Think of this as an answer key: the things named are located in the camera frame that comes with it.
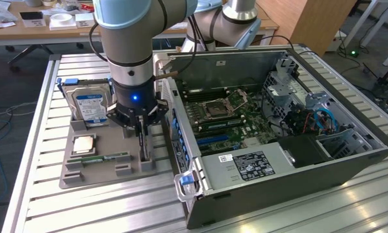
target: gray floor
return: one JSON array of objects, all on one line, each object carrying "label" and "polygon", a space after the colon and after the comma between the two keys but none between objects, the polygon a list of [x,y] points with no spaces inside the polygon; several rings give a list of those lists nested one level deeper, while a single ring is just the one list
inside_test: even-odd
[{"label": "gray floor", "polygon": [[[360,15],[356,14],[355,17],[347,19],[343,26],[343,31],[346,33],[350,32],[352,26],[356,23],[356,20],[359,19],[359,16]],[[358,40],[363,36],[371,24],[372,21],[367,21],[351,45],[348,46],[348,50],[358,47]],[[25,46],[16,46],[16,51],[21,51],[24,48]],[[55,53],[60,54],[91,53],[91,49],[87,43],[84,50],[77,49],[75,44],[49,45],[49,48],[53,50]],[[376,73],[380,76],[388,69],[382,65],[383,61],[388,56],[387,28],[380,29],[376,37],[368,45],[368,50],[370,54],[364,54],[360,52],[360,56],[356,58],[356,60],[360,63],[364,62],[372,70],[376,70]],[[12,58],[13,55],[15,53],[5,51],[4,47],[0,47],[0,106],[13,106],[24,102],[32,102],[37,99],[40,93],[48,55],[41,50],[35,51],[25,59],[23,59],[17,63],[17,66],[20,66],[21,68],[21,72],[17,74],[12,73],[8,70],[7,66],[7,61]],[[335,53],[327,53],[323,58],[339,72],[356,65],[355,62],[342,58]],[[364,88],[370,88],[374,86],[375,77],[371,74],[363,73],[363,67],[346,72],[346,77],[356,85]],[[20,109],[19,112],[27,112],[32,109],[33,106],[28,106]],[[8,120],[8,117],[8,115],[0,116],[0,120]],[[9,184],[8,194],[0,201],[0,230],[7,212],[7,202],[9,202],[12,187],[15,185],[32,117],[32,115],[15,116],[12,119],[12,131],[8,136],[0,141],[0,159],[3,162],[3,167],[5,170]],[[0,194],[3,192],[3,189],[3,178],[0,176]]]}]

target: power supply label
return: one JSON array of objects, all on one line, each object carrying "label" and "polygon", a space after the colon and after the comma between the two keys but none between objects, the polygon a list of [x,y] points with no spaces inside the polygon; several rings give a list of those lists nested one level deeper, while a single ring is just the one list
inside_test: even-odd
[{"label": "power supply label", "polygon": [[107,109],[103,106],[103,95],[77,96],[76,101],[83,118],[89,123],[100,123],[107,121]]},{"label": "power supply label", "polygon": [[234,156],[234,161],[244,181],[251,181],[275,174],[275,170],[263,151]]}]

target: hard drive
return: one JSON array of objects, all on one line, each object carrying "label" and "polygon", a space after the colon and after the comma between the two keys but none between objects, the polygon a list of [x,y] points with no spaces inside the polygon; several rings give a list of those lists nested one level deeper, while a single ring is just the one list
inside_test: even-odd
[{"label": "hard drive", "polygon": [[88,127],[108,125],[107,108],[112,105],[108,80],[67,79],[60,84],[75,120],[83,120]]}]

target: red cable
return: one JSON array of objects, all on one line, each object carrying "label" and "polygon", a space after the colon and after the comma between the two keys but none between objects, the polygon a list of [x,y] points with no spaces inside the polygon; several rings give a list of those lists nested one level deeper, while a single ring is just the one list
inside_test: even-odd
[{"label": "red cable", "polygon": [[310,120],[310,116],[312,115],[312,113],[308,113],[308,115],[306,116],[306,121],[304,121],[304,127],[303,127],[303,132],[306,131],[306,125],[308,124],[308,120]]}]

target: blue pcie slot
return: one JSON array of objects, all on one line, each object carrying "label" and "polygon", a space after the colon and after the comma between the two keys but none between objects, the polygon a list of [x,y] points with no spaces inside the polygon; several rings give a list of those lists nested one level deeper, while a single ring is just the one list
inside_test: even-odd
[{"label": "blue pcie slot", "polygon": [[228,136],[227,135],[222,135],[222,136],[218,136],[218,137],[200,139],[200,140],[198,140],[196,143],[199,145],[206,145],[206,144],[210,144],[210,143],[214,143],[214,142],[222,142],[222,141],[227,141],[227,140],[228,140]]},{"label": "blue pcie slot", "polygon": [[186,169],[188,168],[188,165],[190,165],[190,155],[188,155],[188,151],[187,151],[187,148],[186,148],[186,145],[184,145],[184,138],[183,138],[183,132],[181,132],[181,129],[180,129],[180,124],[179,124],[179,121],[176,119],[176,116],[175,116],[175,110],[172,110],[172,115],[173,115],[173,119],[172,119],[172,127],[173,129],[177,131],[179,133],[179,144],[180,144],[180,148],[183,149],[183,160],[186,160]]}]

